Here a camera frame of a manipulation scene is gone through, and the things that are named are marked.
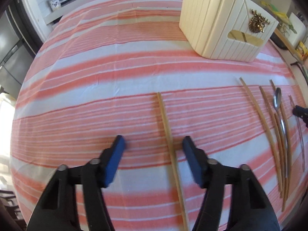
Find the grey refrigerator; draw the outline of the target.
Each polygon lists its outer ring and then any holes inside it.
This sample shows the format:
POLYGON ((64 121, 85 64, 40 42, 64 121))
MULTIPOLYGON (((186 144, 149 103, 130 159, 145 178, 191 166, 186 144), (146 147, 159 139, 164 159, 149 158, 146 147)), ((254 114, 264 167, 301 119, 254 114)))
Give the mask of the grey refrigerator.
POLYGON ((17 8, 9 5, 1 16, 1 92, 18 97, 38 50, 17 8))

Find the yellow snack packet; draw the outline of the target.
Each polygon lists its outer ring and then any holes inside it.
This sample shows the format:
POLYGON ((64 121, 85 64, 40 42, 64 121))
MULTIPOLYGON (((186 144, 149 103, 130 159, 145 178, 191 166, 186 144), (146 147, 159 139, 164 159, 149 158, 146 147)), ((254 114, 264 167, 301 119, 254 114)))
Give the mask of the yellow snack packet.
POLYGON ((308 49, 302 41, 299 41, 295 50, 301 61, 305 61, 307 59, 308 49))

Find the pink striped tablecloth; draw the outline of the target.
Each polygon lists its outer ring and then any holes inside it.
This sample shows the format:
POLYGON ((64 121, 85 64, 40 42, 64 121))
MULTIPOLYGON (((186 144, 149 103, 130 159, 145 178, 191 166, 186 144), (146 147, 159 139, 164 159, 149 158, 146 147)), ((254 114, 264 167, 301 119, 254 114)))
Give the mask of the pink striped tablecloth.
POLYGON ((157 92, 166 108, 189 222, 204 197, 181 142, 227 166, 247 164, 280 222, 307 189, 307 128, 301 124, 305 172, 289 95, 304 106, 291 70, 271 42, 251 63, 196 54, 178 26, 182 0, 94 0, 64 16, 36 55, 19 93, 11 138, 17 201, 29 220, 61 164, 96 158, 123 135, 127 147, 113 183, 103 191, 116 230, 182 230, 183 221, 157 92), (242 77, 270 119, 261 86, 282 89, 292 142, 285 210, 275 163, 242 77))

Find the cream utensil holder box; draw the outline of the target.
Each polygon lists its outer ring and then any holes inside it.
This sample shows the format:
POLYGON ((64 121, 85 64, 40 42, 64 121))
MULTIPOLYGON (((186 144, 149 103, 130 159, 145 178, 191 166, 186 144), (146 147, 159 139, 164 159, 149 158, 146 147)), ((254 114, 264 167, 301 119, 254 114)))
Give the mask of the cream utensil holder box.
POLYGON ((251 0, 183 0, 179 27, 206 59, 252 62, 278 24, 251 0))

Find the thin chopstick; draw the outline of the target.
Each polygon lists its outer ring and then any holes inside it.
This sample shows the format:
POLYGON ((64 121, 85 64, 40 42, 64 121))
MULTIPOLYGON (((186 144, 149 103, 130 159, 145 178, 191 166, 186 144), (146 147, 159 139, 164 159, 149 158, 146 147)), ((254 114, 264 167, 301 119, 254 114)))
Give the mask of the thin chopstick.
POLYGON ((291 95, 289 95, 289 99, 290 99, 291 106, 293 108, 292 114, 296 118, 296 124, 297 124, 298 131, 299 131, 300 145, 301 145, 301 155, 302 155, 302 170, 303 170, 303 172, 305 172, 305 150, 304 150, 304 141, 303 141, 301 124, 300 124, 300 121, 299 121, 299 117, 296 115, 296 111, 295 111, 295 113, 293 112, 296 108, 295 108, 295 103, 294 103, 291 95))

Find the wooden chopstick short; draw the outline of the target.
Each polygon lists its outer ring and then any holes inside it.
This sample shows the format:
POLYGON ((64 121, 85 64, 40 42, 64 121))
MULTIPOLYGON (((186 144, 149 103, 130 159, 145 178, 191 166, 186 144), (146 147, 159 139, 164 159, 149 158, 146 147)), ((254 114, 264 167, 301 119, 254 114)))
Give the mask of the wooden chopstick short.
POLYGON ((281 197, 283 198, 285 195, 285 162, 284 162, 284 145, 282 144, 282 130, 279 123, 278 114, 274 114, 276 129, 277 129, 277 141, 278 141, 278 150, 279 150, 279 158, 280 158, 280 167, 281 167, 281 179, 282 179, 282 193, 281 197))

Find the white knife block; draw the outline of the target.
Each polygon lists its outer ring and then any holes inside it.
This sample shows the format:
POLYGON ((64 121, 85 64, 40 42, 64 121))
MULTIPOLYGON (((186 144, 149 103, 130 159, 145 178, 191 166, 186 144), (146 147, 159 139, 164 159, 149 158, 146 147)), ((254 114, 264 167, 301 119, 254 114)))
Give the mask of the white knife block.
POLYGON ((300 41, 302 43, 305 43, 307 39, 307 28, 305 24, 294 13, 290 14, 289 20, 291 21, 293 29, 296 31, 296 33, 294 33, 292 29, 287 27, 287 39, 290 44, 296 49, 300 41))

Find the steel spoon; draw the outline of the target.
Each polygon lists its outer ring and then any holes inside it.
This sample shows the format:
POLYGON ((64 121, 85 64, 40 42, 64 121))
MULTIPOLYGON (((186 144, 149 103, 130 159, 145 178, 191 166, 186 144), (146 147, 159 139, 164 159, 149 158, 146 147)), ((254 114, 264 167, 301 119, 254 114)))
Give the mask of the steel spoon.
POLYGON ((281 106, 282 102, 282 92, 279 87, 275 89, 274 96, 273 96, 273 104, 274 104, 274 109, 276 113, 278 114, 278 118, 280 121, 280 126, 282 130, 282 139, 284 143, 284 153, 285 153, 285 178, 288 178, 289 176, 289 169, 288 169, 288 158, 287 158, 287 149, 288 149, 288 143, 287 143, 287 136, 286 136, 286 129, 285 129, 285 123, 282 117, 280 116, 279 109, 281 106))

